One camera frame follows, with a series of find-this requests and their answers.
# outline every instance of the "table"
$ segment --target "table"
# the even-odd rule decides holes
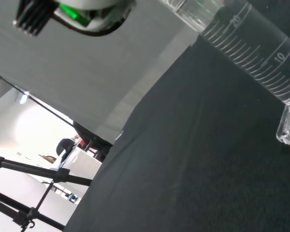
[[[53,164],[55,169],[58,168],[61,156]],[[91,152],[88,151],[88,153],[86,153],[79,147],[75,146],[67,159],[64,161],[62,168],[70,169],[70,175],[93,179],[101,166],[101,162],[92,156],[93,154]],[[71,191],[77,197],[83,197],[88,189],[87,186],[77,185],[69,182],[60,182],[59,184],[60,186],[63,186],[67,190]]]

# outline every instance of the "black tripod leg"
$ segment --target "black tripod leg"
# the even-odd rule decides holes
[[[40,202],[38,203],[37,207],[36,207],[36,210],[39,210],[39,208],[41,207],[43,201],[45,200],[46,196],[48,195],[49,191],[52,189],[54,185],[54,182],[52,181],[49,186],[47,187],[47,190],[45,191],[43,197],[40,199]]]
[[[6,206],[1,202],[0,202],[0,212],[12,219],[17,217],[17,211],[11,209],[10,207]]]
[[[24,204],[13,200],[12,198],[9,198],[8,196],[3,195],[2,193],[0,193],[0,203],[4,203],[16,210],[19,210],[21,212],[23,212],[24,214],[28,214],[30,212],[30,208],[28,206],[25,206]],[[50,219],[49,217],[44,216],[43,214],[38,213],[37,217],[38,220],[45,222],[46,224],[57,228],[58,230],[63,231],[64,230],[64,225],[54,221],[53,219]]]
[[[58,171],[54,171],[54,170],[49,170],[46,168],[40,168],[40,167],[35,167],[35,166],[24,164],[24,163],[11,161],[3,157],[0,157],[0,168],[7,168],[7,169],[15,170],[18,172],[43,176],[46,178],[54,179],[55,183],[71,182],[71,183],[75,183],[79,185],[89,186],[92,181],[90,179],[69,175],[66,172],[68,170],[64,168]]]

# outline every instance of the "black cloth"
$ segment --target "black cloth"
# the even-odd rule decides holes
[[[92,133],[87,128],[83,127],[77,122],[73,122],[74,129],[78,133],[78,135],[84,140],[85,144],[88,145],[90,141],[92,141],[92,148],[96,150],[109,149],[113,146],[110,142],[102,139],[96,134]]]
[[[290,0],[254,3],[290,36]],[[290,232],[283,108],[198,38],[137,105],[64,231]]]

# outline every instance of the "white wall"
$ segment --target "white wall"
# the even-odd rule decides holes
[[[10,90],[0,99],[0,156],[15,160],[16,152],[26,156],[38,154],[56,156],[56,146],[65,137],[75,135],[75,130],[60,119],[28,100],[20,105],[15,90]],[[35,207],[46,191],[46,187],[28,174],[0,169],[0,192],[21,203]],[[66,224],[76,205],[50,192],[40,212]],[[35,221],[30,232],[56,232],[47,224]],[[19,226],[0,213],[0,232],[20,231]]]
[[[0,80],[0,98],[9,92],[12,89],[12,86],[10,86],[8,83],[4,82],[3,80]]]
[[[31,100],[13,102],[0,113],[0,141],[18,143],[22,153],[56,157],[60,140],[75,135],[73,127]]]

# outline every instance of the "glass graduated cylinder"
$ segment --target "glass graduated cylinder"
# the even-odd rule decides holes
[[[290,38],[246,0],[164,0],[227,59],[290,106]]]

